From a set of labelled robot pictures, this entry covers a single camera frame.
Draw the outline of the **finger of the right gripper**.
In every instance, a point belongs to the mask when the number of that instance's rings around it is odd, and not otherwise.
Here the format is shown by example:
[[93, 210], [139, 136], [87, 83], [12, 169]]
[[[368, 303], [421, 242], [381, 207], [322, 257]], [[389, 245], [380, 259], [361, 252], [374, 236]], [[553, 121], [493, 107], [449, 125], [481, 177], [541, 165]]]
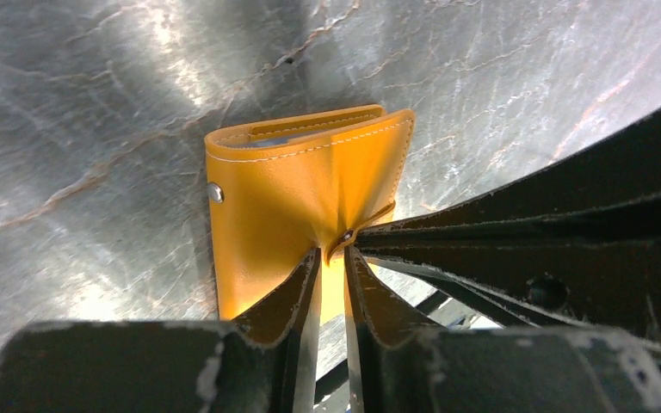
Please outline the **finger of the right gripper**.
[[661, 342], [661, 238], [613, 243], [361, 240], [366, 256], [470, 281], [543, 311]]
[[567, 216], [657, 198], [661, 198], [661, 108], [531, 175], [441, 211], [369, 227], [356, 242]]

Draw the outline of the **orange leather card holder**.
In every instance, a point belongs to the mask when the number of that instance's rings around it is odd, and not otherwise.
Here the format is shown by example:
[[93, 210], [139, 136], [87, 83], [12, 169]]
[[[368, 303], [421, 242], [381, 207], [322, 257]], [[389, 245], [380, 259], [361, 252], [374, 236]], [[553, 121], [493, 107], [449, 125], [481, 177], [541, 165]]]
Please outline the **orange leather card holder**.
[[219, 315], [321, 249], [320, 319], [344, 308], [343, 250], [392, 218], [416, 116], [378, 104], [229, 126], [204, 138]]

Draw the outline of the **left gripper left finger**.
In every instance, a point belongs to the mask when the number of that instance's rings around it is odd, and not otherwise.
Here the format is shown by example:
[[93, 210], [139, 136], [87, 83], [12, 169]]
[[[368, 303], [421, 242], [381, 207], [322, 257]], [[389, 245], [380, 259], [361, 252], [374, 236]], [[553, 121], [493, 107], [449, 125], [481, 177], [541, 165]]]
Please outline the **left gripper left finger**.
[[0, 412], [309, 412], [321, 252], [230, 321], [52, 321], [0, 350]]

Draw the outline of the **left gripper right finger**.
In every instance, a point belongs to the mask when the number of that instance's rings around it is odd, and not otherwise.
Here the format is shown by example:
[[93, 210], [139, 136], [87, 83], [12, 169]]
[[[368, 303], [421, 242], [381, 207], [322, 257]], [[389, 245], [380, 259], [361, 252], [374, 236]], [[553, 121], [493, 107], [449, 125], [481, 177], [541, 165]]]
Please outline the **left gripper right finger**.
[[344, 252], [354, 412], [661, 412], [661, 372], [613, 329], [451, 330]]

